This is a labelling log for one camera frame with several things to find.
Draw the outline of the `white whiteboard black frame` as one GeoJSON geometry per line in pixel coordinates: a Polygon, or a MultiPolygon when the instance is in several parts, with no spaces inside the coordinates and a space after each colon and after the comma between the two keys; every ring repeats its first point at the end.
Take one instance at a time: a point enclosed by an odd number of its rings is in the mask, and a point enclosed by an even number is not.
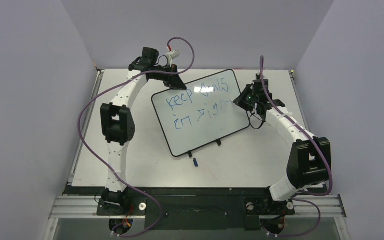
{"type": "Polygon", "coordinates": [[[172,156],[188,154],[249,127],[233,101],[241,90],[235,72],[223,70],[186,83],[185,90],[155,93],[151,102],[172,156]]]}

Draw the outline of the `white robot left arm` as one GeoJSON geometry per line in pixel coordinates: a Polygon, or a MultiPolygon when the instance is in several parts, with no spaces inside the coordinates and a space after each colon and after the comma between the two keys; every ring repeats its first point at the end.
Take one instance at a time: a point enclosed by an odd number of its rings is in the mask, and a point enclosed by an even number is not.
{"type": "Polygon", "coordinates": [[[100,107],[101,128],[108,147],[110,165],[101,195],[102,204],[116,215],[123,215],[132,208],[128,186],[125,184],[127,149],[136,131],[131,108],[149,80],[162,81],[166,87],[174,90],[186,90],[186,85],[178,75],[178,67],[173,64],[173,60],[179,56],[178,50],[169,49],[165,54],[166,65],[160,65],[159,52],[144,47],[142,55],[129,65],[125,85],[109,103],[103,103],[100,107]]]}

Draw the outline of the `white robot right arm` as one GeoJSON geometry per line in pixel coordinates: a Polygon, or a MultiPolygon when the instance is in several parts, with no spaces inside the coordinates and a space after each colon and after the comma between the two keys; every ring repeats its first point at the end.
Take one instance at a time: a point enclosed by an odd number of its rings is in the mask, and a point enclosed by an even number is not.
{"type": "Polygon", "coordinates": [[[233,103],[258,115],[291,146],[285,177],[271,185],[270,195],[262,199],[267,213],[276,213],[283,201],[304,193],[307,188],[332,180],[330,141],[305,129],[281,100],[273,99],[267,79],[247,84],[233,103]]]}

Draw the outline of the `blue marker cap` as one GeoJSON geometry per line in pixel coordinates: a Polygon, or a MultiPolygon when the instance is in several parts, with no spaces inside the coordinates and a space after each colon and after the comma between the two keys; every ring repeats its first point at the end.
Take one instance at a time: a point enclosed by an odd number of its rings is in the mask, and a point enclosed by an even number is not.
{"type": "Polygon", "coordinates": [[[199,166],[196,158],[193,158],[193,164],[194,164],[195,167],[199,166]]]}

